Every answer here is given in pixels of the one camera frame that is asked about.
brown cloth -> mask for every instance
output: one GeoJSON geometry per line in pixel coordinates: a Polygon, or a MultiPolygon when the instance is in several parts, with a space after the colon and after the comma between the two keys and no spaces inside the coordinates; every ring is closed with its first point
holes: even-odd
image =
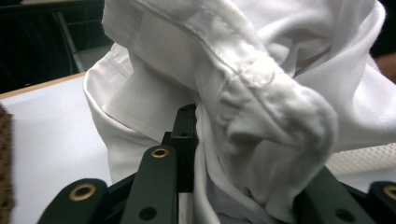
{"type": "Polygon", "coordinates": [[[11,116],[0,105],[0,224],[8,224],[14,200],[11,184],[11,116]]]}

white table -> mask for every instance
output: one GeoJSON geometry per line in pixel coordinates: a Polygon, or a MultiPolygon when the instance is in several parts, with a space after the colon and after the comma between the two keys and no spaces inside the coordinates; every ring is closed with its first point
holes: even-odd
{"type": "MultiPolygon", "coordinates": [[[[110,184],[106,146],[93,125],[83,77],[67,79],[0,95],[6,97],[1,104],[14,116],[13,224],[36,223],[57,193],[78,179],[99,178],[110,184]]],[[[342,168],[339,180],[363,191],[376,180],[396,182],[396,145],[388,147],[382,159],[351,153],[333,156],[328,163],[331,171],[342,168]],[[360,169],[350,170],[349,164],[360,169]]]]}

white fabric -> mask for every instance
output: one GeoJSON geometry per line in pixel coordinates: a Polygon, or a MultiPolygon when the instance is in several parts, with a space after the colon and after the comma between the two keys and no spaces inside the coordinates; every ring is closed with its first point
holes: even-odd
{"type": "Polygon", "coordinates": [[[368,54],[383,19],[372,0],[106,1],[120,46],[84,90],[113,181],[196,103],[196,223],[293,222],[332,151],[396,139],[396,88],[368,54]]]}

screw hole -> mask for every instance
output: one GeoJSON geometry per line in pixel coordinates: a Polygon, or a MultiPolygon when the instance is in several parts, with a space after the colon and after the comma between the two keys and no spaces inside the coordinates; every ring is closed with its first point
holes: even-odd
{"type": "Polygon", "coordinates": [[[91,198],[96,192],[96,186],[91,183],[85,183],[76,186],[69,194],[70,200],[74,202],[84,201],[91,198]]]}
{"type": "Polygon", "coordinates": [[[356,220],[356,218],[346,209],[339,208],[335,211],[335,214],[345,222],[353,223],[356,220]]]}
{"type": "Polygon", "coordinates": [[[151,152],[151,156],[155,158],[163,158],[169,154],[169,151],[164,148],[157,148],[151,152]]]}
{"type": "Polygon", "coordinates": [[[145,207],[140,210],[139,217],[142,220],[149,221],[157,216],[157,210],[153,207],[145,207]]]}
{"type": "Polygon", "coordinates": [[[396,200],[396,186],[386,186],[384,191],[391,199],[396,200]]]}

white shirt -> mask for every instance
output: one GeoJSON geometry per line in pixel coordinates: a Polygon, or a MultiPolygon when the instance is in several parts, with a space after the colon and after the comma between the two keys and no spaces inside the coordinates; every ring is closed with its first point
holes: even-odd
{"type": "Polygon", "coordinates": [[[196,103],[195,221],[292,222],[332,152],[396,139],[396,87],[368,53],[383,20],[372,0],[106,1],[117,44],[84,90],[113,180],[196,103]]]}

